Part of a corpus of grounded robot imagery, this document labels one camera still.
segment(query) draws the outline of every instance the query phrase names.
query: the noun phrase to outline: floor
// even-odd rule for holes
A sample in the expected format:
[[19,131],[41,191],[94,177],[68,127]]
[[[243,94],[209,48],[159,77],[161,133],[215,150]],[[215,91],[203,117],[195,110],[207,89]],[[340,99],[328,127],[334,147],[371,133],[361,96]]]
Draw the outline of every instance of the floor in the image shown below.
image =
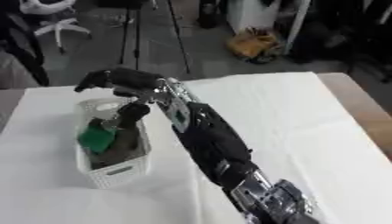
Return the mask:
[[[172,0],[181,37],[185,44],[187,58],[191,62],[191,73],[186,73],[178,41],[169,17],[165,0],[157,0],[159,9],[150,4],[143,7],[141,70],[161,73],[182,81],[216,78],[231,74],[262,74],[278,72],[313,71],[329,73],[345,71],[343,65],[334,61],[316,61],[297,65],[281,58],[265,65],[252,65],[234,57],[225,47],[225,41],[232,36],[226,24],[211,30],[203,30],[194,24],[197,18],[198,1]],[[45,68],[54,86],[74,85],[86,73],[117,65],[123,30],[110,25],[123,10],[96,9],[88,2],[76,5],[80,25],[93,33],[88,39],[84,34],[64,31],[62,33],[66,54],[61,55],[54,44],[54,36],[40,37],[46,55]],[[134,67],[133,27],[129,31],[124,66]],[[381,84],[367,70],[355,69],[352,77],[389,113],[392,114],[392,84]]]

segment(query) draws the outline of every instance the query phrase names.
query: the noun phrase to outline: office chair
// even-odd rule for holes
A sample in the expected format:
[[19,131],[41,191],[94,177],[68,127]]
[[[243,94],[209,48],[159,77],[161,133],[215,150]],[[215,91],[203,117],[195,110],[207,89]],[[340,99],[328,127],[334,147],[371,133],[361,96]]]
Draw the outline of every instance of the office chair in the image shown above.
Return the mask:
[[[24,14],[32,15],[52,15],[65,10],[72,10],[72,6],[76,0],[19,0],[20,10]],[[57,47],[60,53],[65,53],[65,49],[61,43],[61,31],[75,31],[84,32],[91,37],[91,32],[83,27],[76,25],[77,19],[75,17],[61,19],[56,22],[47,22],[46,25],[35,31],[36,36],[41,36],[48,32],[54,32]]]

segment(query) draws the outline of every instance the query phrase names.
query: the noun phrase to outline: white table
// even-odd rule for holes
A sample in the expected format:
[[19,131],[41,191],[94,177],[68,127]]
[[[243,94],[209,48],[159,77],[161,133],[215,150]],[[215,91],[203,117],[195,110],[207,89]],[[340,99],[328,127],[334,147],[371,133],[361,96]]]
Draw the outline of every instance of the white table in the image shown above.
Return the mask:
[[[389,224],[392,167],[313,73],[231,76],[189,83],[255,149],[272,181],[288,179],[330,224]],[[29,89],[0,136],[0,221],[46,223],[242,223],[195,167],[155,107],[145,118],[148,176],[95,190],[76,170],[74,104],[111,96],[71,87]]]

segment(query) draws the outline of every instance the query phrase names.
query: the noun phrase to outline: robotic arm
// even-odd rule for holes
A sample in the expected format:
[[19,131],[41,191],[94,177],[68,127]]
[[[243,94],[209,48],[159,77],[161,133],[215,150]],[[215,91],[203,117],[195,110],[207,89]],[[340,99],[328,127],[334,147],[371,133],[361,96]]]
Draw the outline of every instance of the robotic arm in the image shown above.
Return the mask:
[[75,91],[95,87],[114,88],[115,95],[135,97],[133,103],[155,102],[172,122],[193,161],[221,187],[247,223],[309,223],[307,214],[312,212],[312,206],[301,191],[287,180],[270,183],[252,163],[252,150],[230,125],[181,82],[116,68],[89,73]]

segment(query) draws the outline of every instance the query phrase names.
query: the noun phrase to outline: plastic basket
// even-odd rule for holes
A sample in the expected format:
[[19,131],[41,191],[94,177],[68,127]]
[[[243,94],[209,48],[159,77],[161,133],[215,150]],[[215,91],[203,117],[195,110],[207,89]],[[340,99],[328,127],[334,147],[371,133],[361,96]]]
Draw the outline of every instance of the plastic basket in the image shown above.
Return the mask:
[[[123,105],[129,103],[126,98],[93,99],[82,101],[76,106],[78,116],[77,136],[84,131],[88,123],[94,118],[109,119]],[[151,150],[143,121],[137,123],[140,130],[140,144],[138,150],[143,151],[141,157],[93,170],[87,153],[76,143],[76,163],[78,170],[93,180],[101,189],[122,186],[133,179],[144,176],[149,170],[149,152]]]

